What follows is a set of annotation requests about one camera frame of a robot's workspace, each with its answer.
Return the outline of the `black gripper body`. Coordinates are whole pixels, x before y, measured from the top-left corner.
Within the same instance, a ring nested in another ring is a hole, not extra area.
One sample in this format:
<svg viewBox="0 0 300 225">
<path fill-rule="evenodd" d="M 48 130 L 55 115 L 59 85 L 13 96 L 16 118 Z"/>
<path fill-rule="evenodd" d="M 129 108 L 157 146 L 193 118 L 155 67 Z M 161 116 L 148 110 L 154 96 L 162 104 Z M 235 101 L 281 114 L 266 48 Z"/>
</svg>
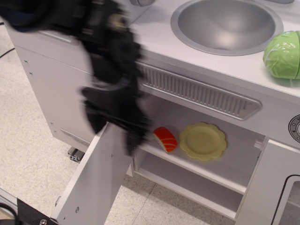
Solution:
<svg viewBox="0 0 300 225">
<path fill-rule="evenodd" d="M 107 122 L 125 131 L 148 132 L 150 120 L 138 105 L 140 91 L 135 79 L 116 84 L 94 80 L 92 84 L 81 89 L 85 111 L 86 107 L 96 109 Z"/>
</svg>

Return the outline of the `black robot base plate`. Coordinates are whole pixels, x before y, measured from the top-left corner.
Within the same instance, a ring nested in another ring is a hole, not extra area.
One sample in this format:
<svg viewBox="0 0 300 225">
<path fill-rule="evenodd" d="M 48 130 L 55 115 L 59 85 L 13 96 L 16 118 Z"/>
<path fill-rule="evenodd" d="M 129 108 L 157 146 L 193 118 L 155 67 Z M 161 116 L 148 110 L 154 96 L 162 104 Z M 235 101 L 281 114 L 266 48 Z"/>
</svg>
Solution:
<svg viewBox="0 0 300 225">
<path fill-rule="evenodd" d="M 18 198 L 17 212 L 21 225 L 57 225 L 53 219 Z"/>
</svg>

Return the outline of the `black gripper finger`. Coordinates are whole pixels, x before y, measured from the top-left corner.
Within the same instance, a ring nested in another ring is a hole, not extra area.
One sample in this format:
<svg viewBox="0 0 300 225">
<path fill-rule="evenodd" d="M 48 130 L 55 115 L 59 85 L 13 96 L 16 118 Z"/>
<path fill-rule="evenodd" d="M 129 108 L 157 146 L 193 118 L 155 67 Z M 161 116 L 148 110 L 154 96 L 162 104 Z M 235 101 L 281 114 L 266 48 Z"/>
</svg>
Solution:
<svg viewBox="0 0 300 225">
<path fill-rule="evenodd" d="M 86 115 L 95 134 L 98 134 L 107 124 L 106 119 L 96 109 L 86 107 Z"/>
<path fill-rule="evenodd" d="M 125 146 L 127 155 L 133 155 L 135 149 L 141 145 L 146 137 L 147 132 L 126 131 Z"/>
</svg>

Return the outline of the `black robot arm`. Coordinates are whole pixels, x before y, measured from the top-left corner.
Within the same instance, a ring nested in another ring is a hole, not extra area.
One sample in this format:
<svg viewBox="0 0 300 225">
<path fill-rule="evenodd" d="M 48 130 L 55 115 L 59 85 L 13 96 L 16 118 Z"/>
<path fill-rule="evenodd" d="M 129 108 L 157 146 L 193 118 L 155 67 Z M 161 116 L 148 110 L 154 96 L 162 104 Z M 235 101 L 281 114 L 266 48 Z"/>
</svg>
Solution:
<svg viewBox="0 0 300 225">
<path fill-rule="evenodd" d="M 98 133 L 108 122 L 126 132 L 132 155 L 145 139 L 149 119 L 137 105 L 136 61 L 140 45 L 127 26 L 127 17 L 113 0 L 3 0 L 0 15 L 18 32 L 53 30 L 76 37 L 87 51 L 92 86 L 82 89 L 87 119 Z"/>
</svg>

